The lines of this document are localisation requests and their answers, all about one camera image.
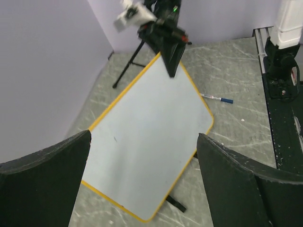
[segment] yellow border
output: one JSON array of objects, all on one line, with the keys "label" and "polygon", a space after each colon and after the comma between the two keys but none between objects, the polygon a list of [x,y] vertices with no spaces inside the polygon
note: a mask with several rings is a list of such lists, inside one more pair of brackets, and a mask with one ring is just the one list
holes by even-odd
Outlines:
[{"label": "yellow border", "polygon": [[[150,68],[150,66],[152,64],[154,64],[154,62],[160,57],[160,53],[157,54],[152,60],[151,62],[138,74],[138,76],[135,77],[135,79],[133,79],[133,81],[121,92],[121,94],[108,106],[108,108],[95,120],[95,122],[89,127],[89,130],[92,131],[98,124],[99,122],[105,117],[105,115],[117,104],[117,102],[128,92],[128,90],[141,78],[141,76]],[[200,92],[198,90],[198,88],[195,86],[193,80],[191,79],[191,77],[189,76],[188,72],[186,71],[184,65],[180,62],[180,65],[182,67],[182,69],[184,70],[184,72],[186,73],[186,75],[189,78],[189,81],[191,82],[191,84],[193,85],[193,87],[195,88],[196,92],[198,93],[198,95],[200,96],[202,102],[204,103],[205,107],[207,108],[208,112],[210,113],[211,117],[212,117],[212,125],[210,126],[210,128],[207,130],[206,134],[209,133],[209,131],[211,130],[211,128],[214,125],[214,116],[212,114],[212,112],[210,111],[209,107],[207,106],[206,102],[204,101],[204,99],[202,98],[202,96],[200,95]],[[162,202],[159,204],[159,206],[157,207],[157,209],[155,210],[154,214],[151,216],[150,219],[148,220],[143,220],[140,217],[138,217],[137,215],[133,214],[132,212],[130,212],[129,210],[127,210],[126,208],[124,208],[122,205],[118,204],[117,202],[115,202],[114,200],[112,200],[111,198],[107,197],[105,194],[103,194],[102,192],[98,191],[96,188],[94,188],[93,186],[91,186],[90,184],[86,183],[85,181],[81,181],[81,183],[88,187],[89,189],[91,189],[93,192],[97,193],[98,195],[102,196],[103,198],[105,198],[106,200],[110,201],[112,204],[116,205],[118,208],[120,208],[121,210],[125,211],[126,213],[130,214],[131,216],[133,216],[134,218],[138,219],[139,221],[143,222],[143,223],[147,223],[149,221],[151,221],[155,215],[157,214],[158,210],[160,209],[160,207],[162,206],[163,202],[165,201],[166,197],[169,195],[170,191],[173,189],[173,187],[175,186],[175,184],[177,183],[178,179],[181,177],[181,175],[183,174],[185,168],[188,166],[189,162],[191,161],[191,159],[194,157],[196,153],[196,150],[194,151],[194,153],[192,154],[192,157],[187,161],[187,163],[185,164],[184,168],[182,169],[181,173],[179,174],[179,176],[176,178],[175,182],[172,184],[171,188],[169,189],[169,191],[167,192],[167,194],[165,195],[164,199],[162,200]]]}]

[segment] whiteboard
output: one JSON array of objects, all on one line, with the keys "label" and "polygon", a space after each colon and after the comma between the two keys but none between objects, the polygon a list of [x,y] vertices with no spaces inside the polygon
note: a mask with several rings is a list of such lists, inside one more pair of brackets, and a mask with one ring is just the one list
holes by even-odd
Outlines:
[{"label": "whiteboard", "polygon": [[150,221],[213,123],[182,63],[170,78],[158,54],[89,128],[82,183]]}]

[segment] marker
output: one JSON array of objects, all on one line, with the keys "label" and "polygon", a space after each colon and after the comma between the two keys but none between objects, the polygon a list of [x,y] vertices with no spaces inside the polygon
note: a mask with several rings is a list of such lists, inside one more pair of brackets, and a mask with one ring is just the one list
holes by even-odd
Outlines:
[{"label": "marker", "polygon": [[200,93],[200,95],[205,98],[211,98],[211,99],[215,99],[215,100],[220,100],[221,102],[233,104],[233,100],[231,100],[231,99],[219,98],[219,97],[210,96],[210,95],[206,95],[206,94],[202,94],[202,93]]}]

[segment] wall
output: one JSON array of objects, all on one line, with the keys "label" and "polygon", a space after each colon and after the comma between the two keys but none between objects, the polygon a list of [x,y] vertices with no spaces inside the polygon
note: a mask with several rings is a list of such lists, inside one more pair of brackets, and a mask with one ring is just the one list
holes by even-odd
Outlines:
[{"label": "wall", "polygon": [[[115,52],[138,46],[135,27],[121,34],[113,27],[120,0],[88,1]],[[274,24],[279,6],[280,0],[183,0],[179,25],[196,44],[250,37],[254,28]]]},{"label": "wall", "polygon": [[61,141],[112,47],[87,0],[0,1],[0,163]]}]

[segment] floor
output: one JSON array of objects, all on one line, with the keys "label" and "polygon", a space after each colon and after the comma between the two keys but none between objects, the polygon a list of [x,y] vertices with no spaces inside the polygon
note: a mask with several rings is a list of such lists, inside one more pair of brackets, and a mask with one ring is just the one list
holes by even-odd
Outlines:
[{"label": "floor", "polygon": [[[112,88],[131,55],[112,55],[69,136],[87,129],[142,70],[131,66],[117,89]],[[142,51],[136,62],[147,64],[153,57],[150,51]],[[206,99],[215,118],[209,136],[241,154],[275,167],[255,38],[192,45],[186,49],[182,62],[200,92],[234,100],[231,105]],[[196,159],[190,162],[170,194],[184,204],[187,211],[181,213],[164,202],[156,217],[144,224],[81,185],[70,227],[213,226]]]}]

